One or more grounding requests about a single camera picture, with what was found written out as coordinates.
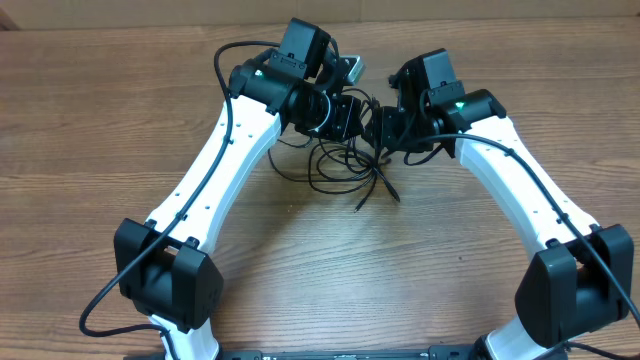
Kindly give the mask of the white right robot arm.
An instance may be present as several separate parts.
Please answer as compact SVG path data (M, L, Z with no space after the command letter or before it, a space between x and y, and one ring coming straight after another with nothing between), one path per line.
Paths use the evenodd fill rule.
M439 150L467 168L516 229L529 266L515 294L517 315L481 337L473 359L536 359L577 347L577 337L639 310L631 299L634 243L620 225L603 228L553 182L486 90L411 110L380 107L366 125L374 147L406 154Z

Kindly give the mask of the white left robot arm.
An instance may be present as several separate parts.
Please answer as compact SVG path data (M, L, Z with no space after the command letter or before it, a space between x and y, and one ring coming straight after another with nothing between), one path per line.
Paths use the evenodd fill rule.
M230 101L173 193L143 223L125 219L114 235L121 294L162 336L166 359L216 359L210 317L223 289L211 258L233 202L287 125L310 138L345 140L360 131L359 100L341 94L364 70L359 56L309 64L274 54L237 66Z

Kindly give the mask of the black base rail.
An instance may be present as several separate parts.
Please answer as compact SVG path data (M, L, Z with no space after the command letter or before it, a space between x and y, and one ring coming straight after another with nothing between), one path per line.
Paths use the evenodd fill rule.
M468 360L473 345L433 345L421 350L348 350L261 352L259 350L223 350L218 360Z

